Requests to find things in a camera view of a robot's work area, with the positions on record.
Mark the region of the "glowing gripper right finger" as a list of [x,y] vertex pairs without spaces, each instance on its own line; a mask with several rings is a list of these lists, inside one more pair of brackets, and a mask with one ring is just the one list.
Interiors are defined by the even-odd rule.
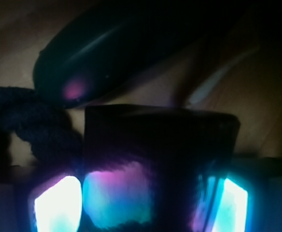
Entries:
[[282,158],[236,158],[201,186],[193,232],[282,232]]

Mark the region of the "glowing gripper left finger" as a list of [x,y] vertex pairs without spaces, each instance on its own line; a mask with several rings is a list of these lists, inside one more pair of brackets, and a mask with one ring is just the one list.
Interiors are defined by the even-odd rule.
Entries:
[[16,219],[21,232],[77,232],[82,204],[82,184],[72,168],[39,168],[16,184]]

